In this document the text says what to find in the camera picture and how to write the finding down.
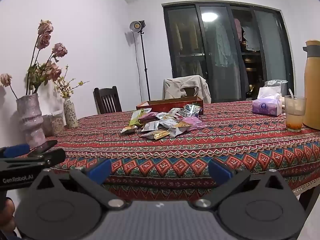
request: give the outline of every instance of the red box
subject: red box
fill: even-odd
[[[143,108],[152,108],[152,112],[169,112],[172,108],[183,108],[185,105],[195,104],[201,106],[202,110],[199,114],[203,114],[203,100],[200,97],[183,97],[183,98],[170,98],[164,100],[151,100],[145,101],[140,105],[137,105],[137,110]]]

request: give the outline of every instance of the floral vase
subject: floral vase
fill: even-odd
[[[19,125],[26,136],[30,148],[43,144],[45,136],[42,130],[42,113],[39,106],[38,94],[23,96],[17,100]]]
[[[70,97],[64,99],[63,102],[64,115],[66,117],[66,124],[68,128],[78,127],[76,111],[74,104],[70,101]]]

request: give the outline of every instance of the sliding glass door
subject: sliding glass door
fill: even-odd
[[[208,80],[214,102],[237,101],[241,96],[235,38],[225,6],[199,6],[205,37]]]
[[[168,10],[166,16],[172,75],[200,75],[207,79],[202,33],[195,6],[175,7]]]
[[[172,76],[200,75],[212,102],[255,100],[272,79],[293,85],[291,52],[281,13],[236,3],[164,7]]]

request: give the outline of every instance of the pile of snacks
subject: pile of snacks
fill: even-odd
[[[145,108],[134,111],[129,126],[123,128],[120,133],[134,133],[140,127],[142,128],[139,132],[140,137],[158,140],[167,135],[176,137],[186,131],[207,127],[197,118],[201,111],[200,106],[185,105],[184,108],[172,108],[168,113],[156,113],[151,110],[151,108]]]

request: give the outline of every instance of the pink ceramic vase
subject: pink ceramic vase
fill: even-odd
[[[30,148],[38,147],[45,142],[42,130],[42,113],[39,106],[38,94],[23,96],[17,99],[20,129],[25,133]]]

